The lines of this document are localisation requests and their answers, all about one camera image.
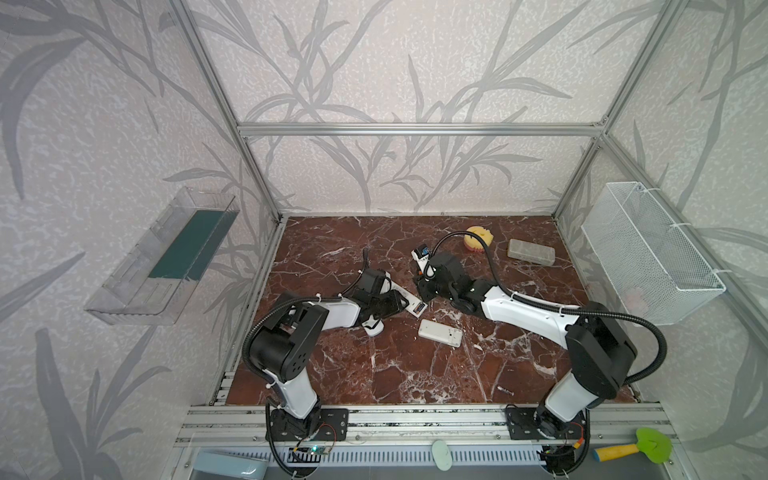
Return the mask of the white remote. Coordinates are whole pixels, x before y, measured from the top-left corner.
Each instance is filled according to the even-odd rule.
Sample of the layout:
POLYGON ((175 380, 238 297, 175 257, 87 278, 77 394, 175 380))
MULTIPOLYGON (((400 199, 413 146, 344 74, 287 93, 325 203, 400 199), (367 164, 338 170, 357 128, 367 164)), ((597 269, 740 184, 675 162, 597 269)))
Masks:
POLYGON ((399 292, 406 300, 407 305, 405 306, 405 310, 412 316, 419 318, 424 313, 427 308, 427 304, 420 300, 417 296, 413 295, 396 283, 393 284, 392 289, 399 292))
POLYGON ((455 327, 422 319, 418 329, 418 336, 458 348, 462 343, 463 332, 455 327))
POLYGON ((369 337, 375 337, 383 332, 384 325, 381 320, 370 318, 362 324, 365 333, 369 337))

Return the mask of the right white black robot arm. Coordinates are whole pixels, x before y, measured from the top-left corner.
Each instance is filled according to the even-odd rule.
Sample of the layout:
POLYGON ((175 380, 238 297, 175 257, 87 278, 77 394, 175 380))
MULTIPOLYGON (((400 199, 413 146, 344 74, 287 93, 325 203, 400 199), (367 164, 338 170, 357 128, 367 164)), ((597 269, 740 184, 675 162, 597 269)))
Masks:
POLYGON ((424 245, 412 251, 412 258, 418 265, 414 283, 424 302, 444 298, 466 315, 516 326, 566 350, 570 371, 533 415, 536 428, 549 437, 584 411, 616 398, 625 385, 650 376, 666 359, 664 334, 643 318, 611 312, 599 303, 574 307, 511 292, 496 280, 471 278, 456 256, 431 253, 424 245), (654 359, 635 374, 629 370, 638 351, 621 321, 647 329, 657 342, 654 359))

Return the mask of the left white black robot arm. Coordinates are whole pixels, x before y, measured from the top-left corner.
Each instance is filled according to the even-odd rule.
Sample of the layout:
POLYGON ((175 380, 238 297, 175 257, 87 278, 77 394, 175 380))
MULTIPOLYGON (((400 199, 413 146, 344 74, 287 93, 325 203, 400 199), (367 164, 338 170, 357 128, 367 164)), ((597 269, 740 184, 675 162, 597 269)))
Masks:
POLYGON ((413 303, 387 273, 372 268, 360 271, 352 285, 332 296, 284 292, 246 334, 241 358, 250 372, 276 390, 278 406, 289 417, 306 421, 320 408, 307 365, 321 334, 360 327, 376 336, 384 320, 413 303))

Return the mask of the yellow smiley sponge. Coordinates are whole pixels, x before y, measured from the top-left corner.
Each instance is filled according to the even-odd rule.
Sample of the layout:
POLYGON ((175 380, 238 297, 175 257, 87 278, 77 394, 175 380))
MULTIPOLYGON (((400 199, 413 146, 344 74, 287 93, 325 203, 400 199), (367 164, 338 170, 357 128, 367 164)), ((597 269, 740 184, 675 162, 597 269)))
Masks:
POLYGON ((489 247, 494 239, 490 230, 482 226, 471 226, 467 229, 468 234, 463 238, 464 247, 470 252, 483 252, 489 247))

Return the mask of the clear plastic box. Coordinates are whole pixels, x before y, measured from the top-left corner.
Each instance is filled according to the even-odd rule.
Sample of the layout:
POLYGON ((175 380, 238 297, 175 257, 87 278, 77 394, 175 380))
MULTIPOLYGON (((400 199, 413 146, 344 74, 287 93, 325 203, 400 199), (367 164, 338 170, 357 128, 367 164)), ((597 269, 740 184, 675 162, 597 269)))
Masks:
POLYGON ((511 239, 507 247, 507 256, 512 259, 525 261, 542 266, 553 266, 556 253, 553 247, 511 239))

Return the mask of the small circuit board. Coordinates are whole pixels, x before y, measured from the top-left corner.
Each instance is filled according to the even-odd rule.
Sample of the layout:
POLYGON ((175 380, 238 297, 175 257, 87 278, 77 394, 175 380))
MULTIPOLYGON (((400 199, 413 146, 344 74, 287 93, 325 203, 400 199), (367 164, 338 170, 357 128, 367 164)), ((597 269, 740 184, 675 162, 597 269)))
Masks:
POLYGON ((299 443, 291 449, 291 455, 299 461, 309 461, 310 457, 329 455, 335 445, 331 444, 303 444, 299 443))

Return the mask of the pale green oval object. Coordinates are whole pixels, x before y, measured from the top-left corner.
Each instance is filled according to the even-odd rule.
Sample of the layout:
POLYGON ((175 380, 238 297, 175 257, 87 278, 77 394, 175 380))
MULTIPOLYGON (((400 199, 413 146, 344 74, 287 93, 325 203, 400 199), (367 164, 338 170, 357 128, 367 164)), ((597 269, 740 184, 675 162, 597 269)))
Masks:
POLYGON ((431 445, 431 454, 435 466, 440 471, 448 471, 453 466, 452 452, 444 440, 435 440, 431 445))

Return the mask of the light blue tray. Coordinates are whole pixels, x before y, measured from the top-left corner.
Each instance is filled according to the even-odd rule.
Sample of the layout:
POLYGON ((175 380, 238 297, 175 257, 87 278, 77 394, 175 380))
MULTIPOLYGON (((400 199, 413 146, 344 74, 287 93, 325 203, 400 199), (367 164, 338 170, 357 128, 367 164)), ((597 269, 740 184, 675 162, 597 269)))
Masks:
POLYGON ((264 479, 269 463, 264 460, 203 451, 198 454, 191 479, 264 479))

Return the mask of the green yellow toy spatula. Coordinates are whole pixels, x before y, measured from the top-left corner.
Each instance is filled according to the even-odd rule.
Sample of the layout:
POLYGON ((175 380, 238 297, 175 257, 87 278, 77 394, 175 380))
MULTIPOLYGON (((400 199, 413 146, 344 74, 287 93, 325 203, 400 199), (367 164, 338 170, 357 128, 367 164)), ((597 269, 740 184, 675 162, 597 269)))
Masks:
POLYGON ((598 448, 594 457, 598 462, 607 462, 642 453, 654 464, 663 464, 670 459, 672 453, 671 439, 662 432, 642 427, 635 432, 636 441, 633 444, 616 445, 598 448))

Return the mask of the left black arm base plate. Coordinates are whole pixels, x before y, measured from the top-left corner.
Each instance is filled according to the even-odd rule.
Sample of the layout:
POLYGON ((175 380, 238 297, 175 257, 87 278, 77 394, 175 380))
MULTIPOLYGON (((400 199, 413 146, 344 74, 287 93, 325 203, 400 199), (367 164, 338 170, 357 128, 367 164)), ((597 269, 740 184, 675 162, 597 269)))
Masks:
POLYGON ((350 411, 345 408, 316 408, 307 418, 298 419, 284 409, 271 410, 268 430, 274 441, 344 441, 349 427, 350 411))

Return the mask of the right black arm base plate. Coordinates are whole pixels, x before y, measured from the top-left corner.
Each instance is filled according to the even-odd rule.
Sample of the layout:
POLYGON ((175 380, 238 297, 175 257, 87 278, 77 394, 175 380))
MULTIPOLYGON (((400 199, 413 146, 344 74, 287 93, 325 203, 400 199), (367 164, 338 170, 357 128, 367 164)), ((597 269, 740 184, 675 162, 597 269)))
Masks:
POLYGON ((589 425, 585 411, 571 421, 559 419, 543 406, 523 407, 508 404, 504 417, 511 440, 576 441, 584 437, 589 425))

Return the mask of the clear plastic wall shelf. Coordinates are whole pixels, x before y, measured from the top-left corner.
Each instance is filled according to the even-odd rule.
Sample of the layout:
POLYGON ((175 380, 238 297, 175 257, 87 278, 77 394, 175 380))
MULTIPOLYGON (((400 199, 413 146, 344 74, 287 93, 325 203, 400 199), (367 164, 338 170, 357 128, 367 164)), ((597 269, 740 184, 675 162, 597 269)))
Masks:
POLYGON ((240 213, 237 197, 181 188, 85 304, 108 325, 173 325, 240 213))

